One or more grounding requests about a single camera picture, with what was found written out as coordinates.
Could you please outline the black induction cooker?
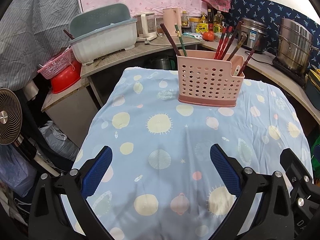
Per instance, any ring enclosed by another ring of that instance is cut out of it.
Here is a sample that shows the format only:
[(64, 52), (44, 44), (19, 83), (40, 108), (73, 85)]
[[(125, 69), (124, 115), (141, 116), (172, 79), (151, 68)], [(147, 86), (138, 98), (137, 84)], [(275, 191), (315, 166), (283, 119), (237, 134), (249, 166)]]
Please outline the black induction cooker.
[(281, 71), (283, 74), (285, 74), (286, 76), (291, 78), (300, 87), (305, 86), (305, 76), (304, 75), (298, 75), (298, 74), (292, 72), (291, 70), (287, 69), (282, 63), (280, 63), (280, 61), (276, 57), (272, 60), (272, 64), (273, 64), (274, 68), (276, 68), (277, 70)]

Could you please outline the yellow and navy bowls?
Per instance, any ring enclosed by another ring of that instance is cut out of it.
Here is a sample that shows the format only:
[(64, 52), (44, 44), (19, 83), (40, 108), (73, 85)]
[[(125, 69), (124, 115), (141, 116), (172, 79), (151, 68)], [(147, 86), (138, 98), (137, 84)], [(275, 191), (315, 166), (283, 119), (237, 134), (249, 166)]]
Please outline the yellow and navy bowls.
[(305, 93), (313, 106), (319, 109), (319, 75), (314, 70), (308, 72)]

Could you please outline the cooking oil bottle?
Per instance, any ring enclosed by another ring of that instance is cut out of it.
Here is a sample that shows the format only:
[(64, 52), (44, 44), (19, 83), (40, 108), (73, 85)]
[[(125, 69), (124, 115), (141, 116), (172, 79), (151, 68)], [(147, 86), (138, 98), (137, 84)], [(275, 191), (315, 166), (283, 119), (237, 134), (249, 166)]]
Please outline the cooking oil bottle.
[(221, 33), (223, 31), (225, 18), (221, 11), (217, 11), (213, 18), (213, 32)]

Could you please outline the white glass electric kettle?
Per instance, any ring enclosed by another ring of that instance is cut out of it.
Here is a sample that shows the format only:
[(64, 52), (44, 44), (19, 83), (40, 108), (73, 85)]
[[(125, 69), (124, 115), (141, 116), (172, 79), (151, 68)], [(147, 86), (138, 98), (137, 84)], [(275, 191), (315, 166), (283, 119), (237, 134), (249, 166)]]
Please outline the white glass electric kettle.
[(154, 12), (145, 12), (135, 16), (137, 19), (137, 42), (152, 41), (157, 38), (156, 16)]

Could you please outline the dark brown chopstick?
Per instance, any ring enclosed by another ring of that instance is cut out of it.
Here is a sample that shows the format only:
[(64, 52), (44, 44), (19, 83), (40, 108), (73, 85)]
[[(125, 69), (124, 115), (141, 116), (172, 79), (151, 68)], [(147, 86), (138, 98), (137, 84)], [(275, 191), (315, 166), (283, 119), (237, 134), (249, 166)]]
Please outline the dark brown chopstick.
[(231, 61), (231, 59), (233, 58), (233, 56), (236, 54), (236, 52), (240, 49), (240, 47), (243, 45), (243, 43), (247, 40), (247, 35), (244, 34), (241, 37), (241, 40), (238, 42), (237, 46), (234, 48), (234, 50), (232, 51), (232, 53), (229, 55), (229, 57), (227, 58), (227, 61)]
[(243, 22), (242, 21), (239, 21), (237, 26), (236, 26), (236, 29), (233, 33), (233, 35), (231, 36), (231, 38), (228, 40), (228, 43), (227, 43), (227, 46), (225, 47), (225, 49), (223, 50), (223, 54), (220, 56), (220, 59), (223, 60), (223, 58), (225, 57), (225, 55), (227, 54), (231, 44), (233, 43), (236, 35), (239, 33), (240, 29), (241, 29), (241, 26), (242, 26)]

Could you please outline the blue patterned tablecloth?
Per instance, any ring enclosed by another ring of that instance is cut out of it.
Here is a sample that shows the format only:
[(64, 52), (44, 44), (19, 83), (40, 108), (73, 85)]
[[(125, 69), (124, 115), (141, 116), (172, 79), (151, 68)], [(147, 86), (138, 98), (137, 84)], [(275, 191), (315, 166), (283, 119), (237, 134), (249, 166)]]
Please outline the blue patterned tablecloth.
[(88, 203), (115, 239), (208, 239), (232, 207), (210, 147), (255, 172), (281, 171), (290, 148), (307, 170), (310, 148), (280, 89), (244, 80), (233, 108), (178, 100), (178, 73), (130, 67), (93, 118), (74, 168), (104, 147), (110, 167)]

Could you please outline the dark maroon chopstick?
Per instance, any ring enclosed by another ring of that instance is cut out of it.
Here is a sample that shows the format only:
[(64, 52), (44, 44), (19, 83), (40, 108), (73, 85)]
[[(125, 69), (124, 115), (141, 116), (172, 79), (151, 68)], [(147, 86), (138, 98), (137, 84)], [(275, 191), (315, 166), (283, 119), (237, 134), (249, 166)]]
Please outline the dark maroon chopstick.
[(168, 32), (166, 26), (164, 25), (164, 23), (161, 23), (160, 26), (161, 26), (161, 28), (163, 30), (163, 33), (166, 35), (168, 41), (170, 42), (172, 48), (174, 49), (176, 55), (177, 56), (181, 56), (180, 51), (178, 50), (174, 40), (172, 39), (171, 35), (169, 34), (169, 32)]

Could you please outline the pink electric kettle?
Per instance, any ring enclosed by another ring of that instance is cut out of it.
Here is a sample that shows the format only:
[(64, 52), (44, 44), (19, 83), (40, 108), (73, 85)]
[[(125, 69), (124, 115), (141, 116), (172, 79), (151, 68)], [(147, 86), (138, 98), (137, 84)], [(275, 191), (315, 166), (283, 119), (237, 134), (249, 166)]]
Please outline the pink electric kettle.
[(175, 25), (181, 29), (181, 10), (180, 8), (164, 8), (163, 9), (163, 23), (169, 33), (176, 31)]

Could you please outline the silver rice cooker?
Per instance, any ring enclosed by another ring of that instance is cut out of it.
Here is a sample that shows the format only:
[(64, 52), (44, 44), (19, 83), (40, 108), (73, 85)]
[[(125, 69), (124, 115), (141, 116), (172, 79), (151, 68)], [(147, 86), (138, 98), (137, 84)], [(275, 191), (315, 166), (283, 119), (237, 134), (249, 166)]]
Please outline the silver rice cooker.
[(256, 42), (259, 41), (259, 45), (256, 47), (255, 51), (262, 53), (266, 44), (267, 26), (263, 23), (245, 17), (243, 17), (241, 21), (242, 25), (238, 41), (240, 41), (242, 36), (246, 34), (247, 37), (242, 46), (247, 49), (252, 49)]

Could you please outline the round electric fan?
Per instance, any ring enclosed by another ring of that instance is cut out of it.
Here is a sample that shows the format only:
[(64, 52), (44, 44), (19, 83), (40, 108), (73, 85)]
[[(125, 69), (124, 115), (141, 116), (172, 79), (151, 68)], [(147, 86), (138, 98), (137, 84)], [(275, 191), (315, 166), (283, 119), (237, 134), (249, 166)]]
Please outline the round electric fan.
[(17, 96), (7, 88), (1, 88), (1, 145), (13, 143), (20, 135), (22, 109)]

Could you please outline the stainless steel steamer pot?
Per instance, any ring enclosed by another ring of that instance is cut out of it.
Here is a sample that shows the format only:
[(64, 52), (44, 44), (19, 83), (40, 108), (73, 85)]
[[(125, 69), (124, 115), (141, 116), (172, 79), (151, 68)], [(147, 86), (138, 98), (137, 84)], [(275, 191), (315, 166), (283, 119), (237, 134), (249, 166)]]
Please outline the stainless steel steamer pot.
[(277, 59), (288, 70), (303, 75), (313, 50), (313, 35), (298, 22), (282, 18), (278, 27)]

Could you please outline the red tomato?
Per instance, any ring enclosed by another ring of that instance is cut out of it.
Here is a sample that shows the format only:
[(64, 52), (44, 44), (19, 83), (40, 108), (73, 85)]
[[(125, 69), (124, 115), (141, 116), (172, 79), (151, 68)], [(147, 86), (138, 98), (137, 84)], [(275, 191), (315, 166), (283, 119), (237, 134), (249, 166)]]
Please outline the red tomato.
[(212, 31), (208, 31), (202, 34), (202, 38), (204, 41), (209, 41), (209, 42), (213, 42), (215, 37), (214, 37), (214, 33)]

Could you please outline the white dish rack teal lid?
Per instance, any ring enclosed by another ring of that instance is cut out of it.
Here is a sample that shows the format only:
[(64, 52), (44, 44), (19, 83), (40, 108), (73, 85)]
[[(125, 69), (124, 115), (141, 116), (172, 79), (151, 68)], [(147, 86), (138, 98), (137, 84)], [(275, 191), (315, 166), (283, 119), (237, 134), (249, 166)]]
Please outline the white dish rack teal lid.
[(129, 50), (137, 42), (137, 20), (132, 18), (127, 5), (116, 3), (75, 16), (69, 31), (73, 39), (69, 45), (76, 60), (94, 60), (119, 50)]

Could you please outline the white ceramic soup spoon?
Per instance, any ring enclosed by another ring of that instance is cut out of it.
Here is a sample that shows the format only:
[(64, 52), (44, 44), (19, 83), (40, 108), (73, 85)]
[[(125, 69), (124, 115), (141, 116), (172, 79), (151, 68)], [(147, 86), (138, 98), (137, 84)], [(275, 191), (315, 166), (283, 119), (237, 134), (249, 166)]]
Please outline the white ceramic soup spoon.
[(239, 71), (240, 71), (240, 66), (237, 66), (236, 68), (235, 68), (235, 70), (234, 70), (234, 73), (233, 73), (233, 76), (237, 76), (238, 75), (238, 73), (239, 73)]

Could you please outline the green chopstick gold band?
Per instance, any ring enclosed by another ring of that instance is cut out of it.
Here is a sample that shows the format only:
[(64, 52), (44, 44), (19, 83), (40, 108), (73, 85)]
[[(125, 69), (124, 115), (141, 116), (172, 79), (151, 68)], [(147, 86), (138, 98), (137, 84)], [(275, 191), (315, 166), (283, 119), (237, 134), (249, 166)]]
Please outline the green chopstick gold band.
[(186, 52), (186, 49), (185, 49), (185, 45), (184, 45), (184, 43), (183, 43), (183, 39), (182, 39), (182, 36), (181, 36), (181, 32), (180, 32), (180, 29), (179, 29), (179, 27), (178, 27), (177, 24), (175, 25), (175, 29), (176, 29), (176, 34), (177, 34), (177, 36), (178, 36), (178, 38), (179, 38), (179, 41), (180, 41), (180, 44), (181, 44), (181, 47), (182, 47), (184, 56), (187, 57), (188, 55), (187, 55), (187, 52)]

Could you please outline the yellow seasoning bag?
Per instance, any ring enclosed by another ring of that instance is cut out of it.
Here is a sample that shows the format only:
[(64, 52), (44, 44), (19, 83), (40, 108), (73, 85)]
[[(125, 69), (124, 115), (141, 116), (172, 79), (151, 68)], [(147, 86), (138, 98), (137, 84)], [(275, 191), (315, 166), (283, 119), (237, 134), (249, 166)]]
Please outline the yellow seasoning bag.
[(204, 34), (208, 32), (208, 23), (198, 23), (196, 26), (196, 33)]

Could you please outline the pink plastic basket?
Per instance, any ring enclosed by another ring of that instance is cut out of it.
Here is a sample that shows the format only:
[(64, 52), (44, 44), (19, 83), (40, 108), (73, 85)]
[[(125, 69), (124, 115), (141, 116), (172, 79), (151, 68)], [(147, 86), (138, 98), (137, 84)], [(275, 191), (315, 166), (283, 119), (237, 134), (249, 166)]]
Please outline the pink plastic basket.
[(68, 46), (61, 54), (45, 63), (37, 72), (45, 79), (50, 80), (65, 68), (72, 64), (73, 51), (71, 46)]

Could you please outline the navy floral cloth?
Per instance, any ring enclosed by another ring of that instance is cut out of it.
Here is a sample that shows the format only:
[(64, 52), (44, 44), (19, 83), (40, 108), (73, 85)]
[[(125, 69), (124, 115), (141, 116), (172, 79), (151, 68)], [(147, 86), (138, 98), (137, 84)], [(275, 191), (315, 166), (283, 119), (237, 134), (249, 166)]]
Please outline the navy floral cloth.
[(301, 12), (269, 0), (231, 0), (229, 12), (224, 17), (228, 25), (236, 26), (243, 17), (266, 25), (267, 38), (265, 48), (275, 54), (278, 45), (278, 28), (282, 18), (289, 18), (304, 26), (313, 35), (313, 46), (319, 48), (319, 23)]

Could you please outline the pink perforated utensil holder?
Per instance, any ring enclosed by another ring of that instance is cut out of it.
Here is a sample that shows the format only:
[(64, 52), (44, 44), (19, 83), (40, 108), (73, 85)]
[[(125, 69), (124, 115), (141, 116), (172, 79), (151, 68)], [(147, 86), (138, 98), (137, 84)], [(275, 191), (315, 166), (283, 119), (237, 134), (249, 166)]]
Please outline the pink perforated utensil holder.
[(230, 61), (215, 59), (216, 52), (187, 50), (177, 57), (179, 94), (183, 103), (210, 107), (235, 107), (244, 74), (234, 75), (242, 67), (244, 57), (235, 55)]

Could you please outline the red plastic basin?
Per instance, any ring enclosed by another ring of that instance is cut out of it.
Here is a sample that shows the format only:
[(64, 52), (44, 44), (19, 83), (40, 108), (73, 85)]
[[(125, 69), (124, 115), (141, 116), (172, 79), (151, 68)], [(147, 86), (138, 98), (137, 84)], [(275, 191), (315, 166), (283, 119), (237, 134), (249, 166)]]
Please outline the red plastic basin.
[(76, 60), (72, 62), (59, 74), (54, 76), (50, 81), (52, 85), (52, 93), (58, 94), (77, 83), (81, 77), (82, 64)]

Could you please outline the wet wipes pack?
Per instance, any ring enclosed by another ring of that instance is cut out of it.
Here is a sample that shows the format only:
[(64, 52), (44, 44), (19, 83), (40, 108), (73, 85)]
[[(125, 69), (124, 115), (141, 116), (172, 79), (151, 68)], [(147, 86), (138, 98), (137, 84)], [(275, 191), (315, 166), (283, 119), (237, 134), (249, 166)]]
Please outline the wet wipes pack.
[(195, 34), (195, 33), (183, 33), (182, 37), (188, 37), (188, 38), (193, 38), (197, 40), (203, 40), (201, 34)]

